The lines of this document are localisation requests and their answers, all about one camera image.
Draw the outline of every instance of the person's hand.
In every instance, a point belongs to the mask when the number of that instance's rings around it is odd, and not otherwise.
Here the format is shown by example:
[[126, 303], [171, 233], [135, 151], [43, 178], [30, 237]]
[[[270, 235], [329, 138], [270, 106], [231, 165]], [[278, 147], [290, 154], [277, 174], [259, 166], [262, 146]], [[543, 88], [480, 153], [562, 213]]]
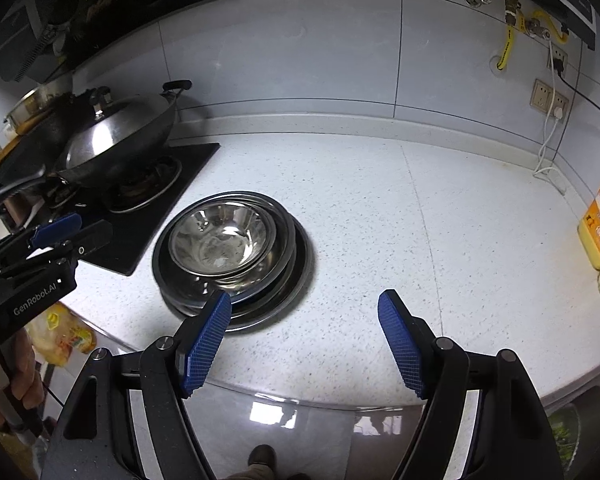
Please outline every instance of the person's hand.
[[[42, 379], [36, 370], [33, 347], [26, 330], [18, 330], [14, 344], [16, 371], [11, 380], [11, 392], [16, 399], [22, 400], [25, 409], [30, 410], [45, 398]], [[4, 417], [0, 413], [0, 426], [3, 424]]]

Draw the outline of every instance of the stove burner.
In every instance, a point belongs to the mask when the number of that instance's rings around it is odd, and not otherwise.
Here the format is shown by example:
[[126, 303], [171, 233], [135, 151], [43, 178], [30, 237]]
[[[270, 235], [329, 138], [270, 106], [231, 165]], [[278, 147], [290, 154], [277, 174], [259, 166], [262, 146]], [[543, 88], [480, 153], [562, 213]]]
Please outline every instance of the stove burner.
[[78, 191], [80, 191], [80, 186], [72, 186], [71, 184], [60, 182], [46, 195], [46, 204], [51, 210], [61, 208], [64, 204], [69, 202]]
[[102, 202], [109, 212], [129, 213], [153, 202], [178, 179], [182, 164], [172, 156], [162, 156], [150, 166], [130, 174], [109, 187]]

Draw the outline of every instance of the yellow gas hose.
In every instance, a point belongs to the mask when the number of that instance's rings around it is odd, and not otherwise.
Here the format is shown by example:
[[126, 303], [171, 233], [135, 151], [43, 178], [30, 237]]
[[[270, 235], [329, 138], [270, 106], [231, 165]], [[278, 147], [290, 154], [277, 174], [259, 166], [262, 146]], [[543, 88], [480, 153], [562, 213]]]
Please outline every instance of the yellow gas hose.
[[523, 34], [526, 34], [526, 25], [525, 25], [525, 15], [522, 14], [522, 11], [518, 9], [518, 30]]
[[498, 70], [504, 70], [507, 66], [507, 62], [509, 61], [509, 56], [511, 54], [511, 49], [513, 48], [514, 34], [515, 29], [513, 28], [513, 26], [507, 25], [507, 43], [504, 44], [502, 55], [500, 56], [499, 62], [496, 64], [496, 68]]
[[546, 21], [546, 24], [548, 25], [549, 30], [555, 37], [555, 41], [557, 41], [560, 44], [567, 43], [567, 40], [569, 39], [569, 33], [568, 32], [563, 32], [563, 33], [558, 32], [558, 29], [555, 28], [554, 20], [552, 20], [551, 16], [549, 16], [546, 12], [544, 12], [544, 10], [542, 10], [542, 9], [535, 10], [533, 13], [533, 17], [537, 18], [538, 20], [544, 19]]

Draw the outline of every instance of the wok handle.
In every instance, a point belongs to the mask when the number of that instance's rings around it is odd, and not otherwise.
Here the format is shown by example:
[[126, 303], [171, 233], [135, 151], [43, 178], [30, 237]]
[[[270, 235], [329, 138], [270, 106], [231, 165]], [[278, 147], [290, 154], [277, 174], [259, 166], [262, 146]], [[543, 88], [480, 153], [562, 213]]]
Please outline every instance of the wok handle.
[[44, 184], [46, 182], [46, 168], [42, 166], [36, 173], [14, 180], [10, 184], [0, 188], [0, 204], [16, 193], [29, 189], [30, 187]]
[[104, 117], [104, 110], [111, 104], [111, 89], [108, 86], [99, 86], [89, 96], [89, 104], [93, 106], [96, 120]]
[[171, 92], [172, 90], [180, 90], [180, 92], [178, 92], [177, 95], [180, 95], [180, 93], [183, 90], [189, 90], [191, 88], [191, 81], [189, 79], [178, 79], [176, 81], [169, 81], [168, 83], [165, 83], [164, 85], [162, 85], [162, 90], [164, 92]]

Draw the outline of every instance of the blue gripper pad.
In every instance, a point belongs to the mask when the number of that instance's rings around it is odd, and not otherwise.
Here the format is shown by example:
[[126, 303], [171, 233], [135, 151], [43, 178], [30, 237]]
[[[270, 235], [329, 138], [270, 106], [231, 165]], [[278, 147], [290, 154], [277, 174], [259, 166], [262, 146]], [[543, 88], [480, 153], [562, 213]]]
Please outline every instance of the blue gripper pad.
[[422, 355], [398, 312], [400, 307], [410, 316], [394, 290], [384, 291], [378, 299], [378, 320], [394, 355], [404, 385], [416, 392], [418, 398], [424, 399]]
[[231, 298], [225, 292], [212, 307], [211, 314], [185, 356], [180, 386], [187, 396], [205, 383], [206, 375], [216, 357], [229, 321], [231, 321]]
[[58, 242], [64, 242], [78, 234], [81, 227], [82, 218], [77, 213], [63, 216], [52, 224], [47, 224], [36, 229], [36, 232], [31, 237], [31, 247], [33, 249], [44, 249]]

